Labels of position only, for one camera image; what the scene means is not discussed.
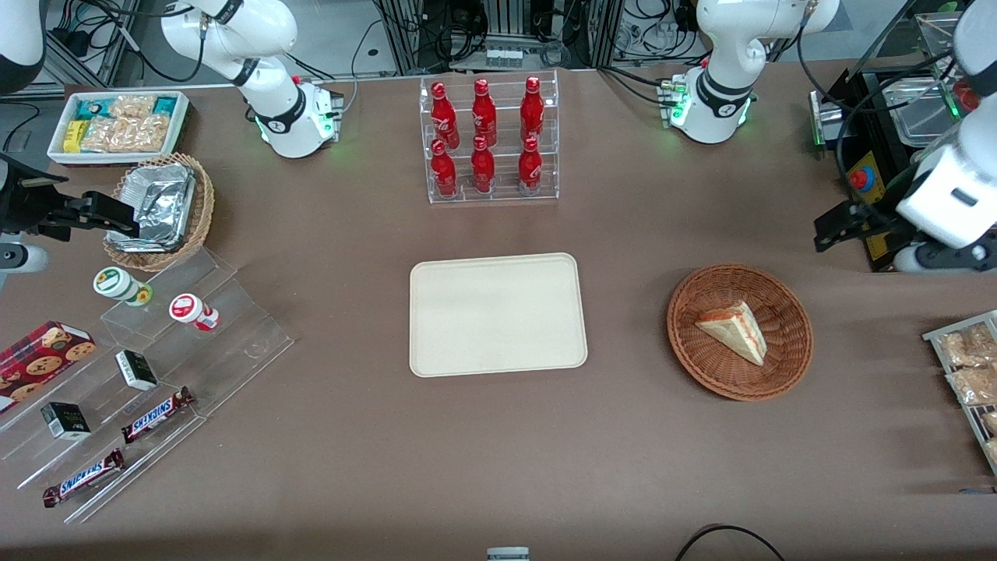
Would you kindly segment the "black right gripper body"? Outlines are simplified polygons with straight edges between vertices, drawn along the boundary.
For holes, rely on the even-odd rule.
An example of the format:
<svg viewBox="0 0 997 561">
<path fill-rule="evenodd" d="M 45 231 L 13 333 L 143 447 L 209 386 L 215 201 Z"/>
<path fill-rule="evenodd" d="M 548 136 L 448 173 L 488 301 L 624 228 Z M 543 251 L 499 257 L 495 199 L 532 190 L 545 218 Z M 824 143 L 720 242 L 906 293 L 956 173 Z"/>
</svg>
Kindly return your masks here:
<svg viewBox="0 0 997 561">
<path fill-rule="evenodd" d="M 1 192 L 1 226 L 6 234 L 68 237 L 71 228 L 50 222 L 50 214 L 64 210 L 65 196 L 55 185 L 67 182 L 64 175 L 53 175 L 23 164 L 1 153 L 4 182 Z"/>
</svg>

